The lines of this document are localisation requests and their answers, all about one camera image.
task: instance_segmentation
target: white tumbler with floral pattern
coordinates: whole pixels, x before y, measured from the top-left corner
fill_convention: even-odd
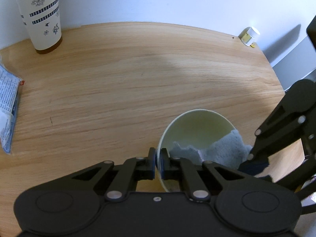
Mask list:
[[[21,19],[38,53],[56,49],[62,41],[59,0],[17,0]]]

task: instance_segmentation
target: wall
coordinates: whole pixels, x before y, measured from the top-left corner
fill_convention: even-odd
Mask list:
[[[306,36],[316,0],[60,0],[62,28],[115,21],[154,21],[238,36],[253,25],[274,66]],[[15,0],[0,0],[0,48],[27,38]]]
[[[300,42],[273,69],[284,90],[316,68],[316,52],[308,37]]]

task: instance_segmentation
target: wooden table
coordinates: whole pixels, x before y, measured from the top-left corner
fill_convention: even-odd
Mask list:
[[[267,59],[234,36],[171,24],[109,23],[63,31],[53,52],[30,40],[1,51],[25,80],[12,155],[0,152],[0,235],[20,228],[25,189],[103,160],[123,163],[157,147],[167,125],[197,108],[217,111],[253,144],[284,92]],[[271,158],[279,179],[304,159],[301,143]],[[163,191],[158,179],[142,191]]]

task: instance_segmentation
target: gray cloth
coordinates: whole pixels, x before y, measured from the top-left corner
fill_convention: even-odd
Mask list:
[[[238,169],[252,149],[252,146],[244,144],[238,130],[232,130],[205,150],[198,150],[192,145],[183,148],[176,141],[173,144],[174,147],[169,151],[170,157],[186,158],[196,165],[213,161],[231,169]]]

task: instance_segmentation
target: white bowl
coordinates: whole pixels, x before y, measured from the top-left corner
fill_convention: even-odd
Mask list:
[[[235,127],[222,115],[209,110],[187,111],[176,117],[166,128],[157,147],[157,166],[160,172],[160,149],[168,151],[176,141],[181,147],[192,145],[197,149],[206,149],[213,142],[229,134]],[[174,180],[160,182],[166,191],[179,191],[179,184]]]

